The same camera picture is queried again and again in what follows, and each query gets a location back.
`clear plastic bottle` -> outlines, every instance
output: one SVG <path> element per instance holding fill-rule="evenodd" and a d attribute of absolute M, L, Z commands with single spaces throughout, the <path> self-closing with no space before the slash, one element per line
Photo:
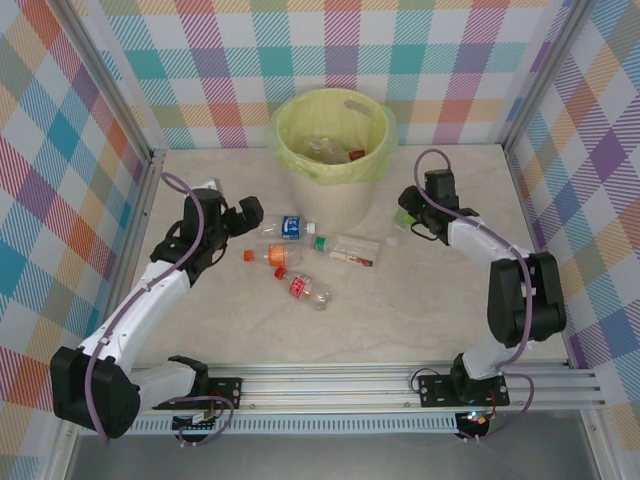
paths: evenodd
<path fill-rule="evenodd" d="M 256 232 L 259 238 L 300 240 L 316 233 L 316 224 L 297 215 L 265 215 Z"/>
<path fill-rule="evenodd" d="M 302 261 L 303 245 L 297 243 L 272 243 L 258 245 L 244 251 L 245 262 L 257 262 L 272 267 L 293 267 Z"/>
<path fill-rule="evenodd" d="M 289 271 L 284 267 L 276 269 L 275 277 L 278 280 L 283 280 L 289 294 L 298 300 L 304 300 L 316 310 L 327 309 L 331 293 L 322 283 L 315 282 L 304 273 Z"/>
<path fill-rule="evenodd" d="M 322 252 L 330 258 L 355 263 L 363 267 L 373 267 L 378 259 L 380 244 L 372 240 L 348 235 L 314 235 L 311 249 Z"/>

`plaid wall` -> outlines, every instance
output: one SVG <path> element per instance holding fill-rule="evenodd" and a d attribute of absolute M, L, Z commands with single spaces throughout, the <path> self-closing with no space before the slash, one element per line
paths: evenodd
<path fill-rule="evenodd" d="M 87 8 L 98 1 L 104 24 Z M 572 0 L 74 3 L 146 133 L 142 103 L 171 148 L 205 148 L 263 146 L 280 103 L 325 86 L 385 102 L 402 143 L 495 143 Z"/>
<path fill-rule="evenodd" d="M 560 264 L 573 352 L 640 471 L 640 0 L 598 3 L 511 163 Z"/>
<path fill-rule="evenodd" d="M 0 479 L 55 439 L 49 360 L 92 332 L 143 163 L 45 0 L 0 0 Z"/>

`white floor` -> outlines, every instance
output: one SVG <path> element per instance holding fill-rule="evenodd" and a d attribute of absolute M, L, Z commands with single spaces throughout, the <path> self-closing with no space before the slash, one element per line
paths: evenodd
<path fill-rule="evenodd" d="M 333 301 L 324 312 L 297 302 L 273 269 L 246 264 L 253 232 L 229 242 L 226 258 L 207 270 L 153 332 L 140 364 L 186 355 L 207 363 L 400 362 L 452 360 L 490 335 L 488 271 L 440 242 L 397 234 L 397 198 L 412 183 L 424 146 L 401 147 L 378 184 L 366 219 L 351 232 L 400 244 L 383 247 L 378 266 L 364 268 L 309 252 L 300 270 L 327 283 Z M 451 157 L 461 206 L 477 210 L 492 228 L 531 248 L 520 204 L 499 146 L 442 147 Z M 423 162 L 441 168 L 433 156 Z M 190 185 L 223 182 L 230 205 L 256 195 L 266 213 L 294 212 L 277 163 L 265 149 L 171 151 L 164 170 Z M 153 247 L 182 217 L 182 197 L 164 184 L 150 215 L 136 278 Z M 559 335 L 525 358 L 564 359 Z"/>

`purple cable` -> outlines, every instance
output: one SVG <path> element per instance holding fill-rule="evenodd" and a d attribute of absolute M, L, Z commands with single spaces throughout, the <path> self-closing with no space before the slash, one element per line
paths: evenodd
<path fill-rule="evenodd" d="M 198 212 L 198 233 L 196 235 L 196 239 L 193 242 L 193 245 L 191 245 L 189 250 L 187 250 L 187 253 L 185 253 L 180 258 L 180 260 L 178 260 L 176 263 L 171 265 L 171 267 L 167 268 L 164 272 L 162 272 L 156 278 L 151 280 L 147 284 L 146 288 L 144 287 L 140 288 L 140 290 L 134 293 L 129 298 L 129 300 L 127 300 L 127 302 L 117 311 L 115 317 L 113 318 L 113 321 L 109 324 L 107 329 L 104 331 L 102 338 L 98 341 L 96 348 L 91 354 L 91 358 L 89 359 L 89 365 L 87 366 L 87 372 L 84 376 L 84 396 L 87 401 L 87 408 L 89 409 L 89 416 L 91 417 L 93 426 L 96 429 L 96 432 L 100 437 L 100 440 L 102 440 L 102 442 L 105 445 L 109 444 L 109 437 L 104 431 L 102 422 L 100 422 L 100 417 L 98 416 L 98 411 L 96 409 L 96 405 L 93 400 L 93 392 L 91 390 L 91 377 L 93 375 L 93 370 L 95 369 L 96 362 L 98 361 L 98 355 L 100 355 L 100 352 L 102 351 L 102 347 L 104 346 L 104 344 L 102 343 L 102 340 L 104 340 L 105 338 L 109 338 L 111 336 L 111 333 L 113 333 L 113 330 L 116 328 L 116 326 L 118 325 L 118 323 L 120 322 L 124 314 L 127 313 L 127 311 L 131 308 L 131 306 L 135 304 L 140 299 L 140 297 L 142 297 L 142 295 L 144 295 L 147 291 L 151 290 L 151 288 L 153 288 L 155 285 L 157 285 L 162 280 L 164 280 L 169 275 L 171 275 L 173 272 L 175 272 L 178 268 L 182 266 L 184 262 L 187 261 L 187 259 L 193 254 L 193 252 L 195 252 L 196 248 L 198 248 L 198 245 L 200 244 L 200 240 L 202 240 L 202 235 L 204 233 L 204 212 L 202 211 L 202 205 L 200 205 L 200 201 L 198 200 L 198 197 L 196 197 L 196 194 L 194 193 L 194 191 L 189 187 L 189 185 L 187 185 L 185 182 L 183 182 L 182 180 L 180 180 L 178 177 L 176 177 L 171 173 L 162 173 L 160 175 L 160 178 L 162 178 L 164 183 L 166 183 L 170 188 L 174 189 L 177 192 L 189 195 L 189 197 L 191 197 L 191 200 L 193 200 L 193 203 L 195 204 L 196 210 Z M 170 181 L 177 183 L 178 186 L 172 184 Z"/>
<path fill-rule="evenodd" d="M 451 215 L 452 217 L 457 218 L 458 220 L 461 220 L 466 224 L 471 225 L 472 227 L 482 230 L 484 233 L 489 235 L 491 238 L 493 238 L 496 242 L 498 242 L 504 248 L 509 249 L 511 253 L 513 253 L 513 255 L 516 257 L 516 260 L 518 260 L 518 264 L 522 269 L 522 274 L 524 276 L 525 290 L 526 290 L 524 330 L 522 332 L 522 340 L 520 341 L 520 345 L 518 345 L 518 349 L 513 354 L 513 356 L 511 356 L 511 358 L 507 360 L 504 360 L 503 362 L 498 363 L 496 365 L 496 368 L 498 369 L 498 368 L 504 367 L 505 365 L 510 365 L 516 360 L 518 360 L 518 358 L 520 358 L 520 356 L 522 355 L 522 352 L 524 352 L 524 349 L 527 347 L 527 342 L 529 341 L 529 335 L 531 334 L 531 323 L 533 321 L 533 288 L 531 286 L 531 275 L 529 274 L 529 269 L 527 268 L 527 264 L 525 263 L 524 258 L 522 258 L 522 255 L 520 254 L 520 252 L 518 252 L 518 250 L 513 245 L 507 242 L 504 238 L 502 238 L 496 232 L 494 232 L 489 227 L 479 222 L 476 222 L 475 220 L 469 217 L 465 217 L 464 215 L 460 215 L 458 212 L 454 212 L 453 210 L 449 210 L 448 208 L 438 205 L 435 201 L 433 201 L 429 197 L 429 195 L 427 195 L 427 192 L 425 192 L 424 189 L 422 188 L 422 185 L 420 185 L 420 178 L 418 177 L 418 169 L 420 168 L 420 162 L 422 161 L 422 159 L 430 153 L 437 153 L 442 158 L 444 158 L 444 160 L 447 162 L 447 166 L 449 170 L 451 170 L 451 160 L 449 160 L 449 157 L 447 157 L 447 155 L 442 150 L 439 150 L 437 148 L 429 148 L 424 152 L 422 152 L 418 156 L 418 159 L 416 160 L 416 163 L 413 167 L 413 179 L 416 183 L 416 187 L 418 187 L 418 191 L 420 192 L 420 195 L 422 195 L 422 198 L 424 198 L 427 201 L 427 203 L 429 203 L 429 205 L 440 210 L 441 212 L 444 212 L 447 215 Z"/>
<path fill-rule="evenodd" d="M 516 360 L 518 360 L 518 358 L 520 358 L 520 356 L 522 355 L 522 352 L 524 352 L 524 349 L 527 346 L 527 342 L 529 341 L 529 335 L 531 333 L 531 324 L 533 322 L 533 288 L 531 285 L 531 274 L 529 273 L 529 269 L 527 268 L 527 264 L 524 261 L 524 258 L 522 258 L 522 255 L 520 254 L 520 252 L 518 252 L 518 250 L 511 245 L 508 241 L 506 241 L 504 238 L 502 238 L 500 235 L 498 235 L 496 232 L 494 232 L 493 230 L 491 230 L 489 227 L 476 222 L 475 220 L 469 218 L 469 217 L 465 217 L 464 215 L 460 215 L 458 212 L 454 212 L 453 210 L 449 210 L 448 208 L 445 208 L 441 205 L 438 205 L 435 201 L 433 201 L 429 195 L 427 195 L 427 192 L 424 191 L 424 189 L 422 188 L 422 185 L 420 185 L 420 178 L 418 176 L 418 170 L 420 168 L 420 162 L 422 161 L 422 159 L 427 156 L 430 153 L 437 153 L 438 155 L 440 155 L 445 162 L 447 162 L 447 168 L 449 170 L 451 170 L 451 160 L 449 160 L 449 157 L 447 157 L 447 155 L 442 151 L 439 150 L 437 148 L 429 148 L 427 150 L 425 150 L 424 152 L 422 152 L 417 160 L 416 163 L 413 167 L 413 180 L 415 181 L 416 187 L 418 187 L 418 191 L 420 192 L 420 195 L 422 195 L 422 198 L 424 198 L 427 203 L 429 203 L 429 205 L 431 205 L 432 207 L 440 210 L 441 212 L 446 213 L 447 215 L 451 215 L 454 218 L 457 218 L 458 220 L 461 220 L 469 225 L 471 225 L 472 227 L 476 227 L 480 230 L 482 230 L 483 232 L 485 232 L 487 235 L 489 235 L 491 238 L 493 238 L 494 240 L 496 240 L 500 245 L 502 245 L 503 247 L 509 249 L 511 251 L 511 253 L 513 253 L 513 255 L 516 257 L 516 259 L 518 260 L 518 264 L 520 265 L 520 268 L 522 269 L 522 274 L 524 277 L 524 284 L 525 284 L 525 295 L 526 295 L 526 301 L 525 301 L 525 320 L 524 320 L 524 330 L 522 332 L 522 340 L 520 340 L 520 345 L 518 345 L 518 349 L 515 351 L 515 353 L 511 356 L 511 358 L 504 360 L 503 362 L 500 362 L 496 365 L 496 369 L 502 368 L 505 365 L 510 365 L 512 363 L 514 363 Z M 524 408 L 522 410 L 520 410 L 520 412 L 518 412 L 518 415 L 516 415 L 516 417 L 509 422 L 506 426 L 504 426 L 503 428 L 501 428 L 500 430 L 490 433 L 488 435 L 486 435 L 484 438 L 490 438 L 490 437 L 495 437 L 497 435 L 500 435 L 502 432 L 504 432 L 505 430 L 507 430 L 508 428 L 510 428 L 511 426 L 513 426 L 514 424 L 516 424 L 517 422 L 519 422 L 522 417 L 527 413 L 527 410 L 529 410 L 529 407 L 531 407 L 531 404 L 533 402 L 533 396 L 535 394 L 535 387 L 533 385 L 533 380 L 531 379 L 531 377 L 529 377 L 528 375 L 525 375 L 523 373 L 505 373 L 505 376 L 508 377 L 518 377 L 518 378 L 524 378 L 525 380 L 527 380 L 527 382 L 529 382 L 529 386 L 530 386 L 530 391 L 529 391 L 529 398 L 527 399 L 527 402 L 524 405 Z M 461 432 L 463 436 L 469 436 L 467 434 L 465 434 L 464 432 Z"/>
<path fill-rule="evenodd" d="M 217 432 L 210 433 L 209 435 L 207 435 L 204 439 L 202 439 L 198 443 L 195 443 L 195 444 L 191 443 L 190 444 L 192 447 L 197 447 L 197 446 L 201 446 L 201 445 L 206 445 L 209 442 L 213 442 L 216 438 L 218 438 L 220 435 L 222 435 L 222 432 L 224 432 L 227 428 L 229 428 L 229 425 L 231 425 L 231 420 L 233 419 L 233 412 L 235 411 L 235 408 L 233 408 L 233 403 L 231 403 L 229 400 L 227 400 L 224 397 L 217 397 L 217 396 L 172 398 L 171 400 L 169 400 L 169 403 L 193 402 L 193 401 L 222 402 L 227 407 L 229 407 L 229 418 L 227 418 L 227 420 L 224 422 L 224 425 L 222 425 L 222 428 L 220 430 L 218 430 Z M 178 439 L 182 442 L 181 446 L 184 446 L 185 444 L 189 443 L 182 437 L 182 432 L 184 431 L 185 428 L 186 427 L 182 427 L 182 428 L 180 428 L 178 430 Z"/>

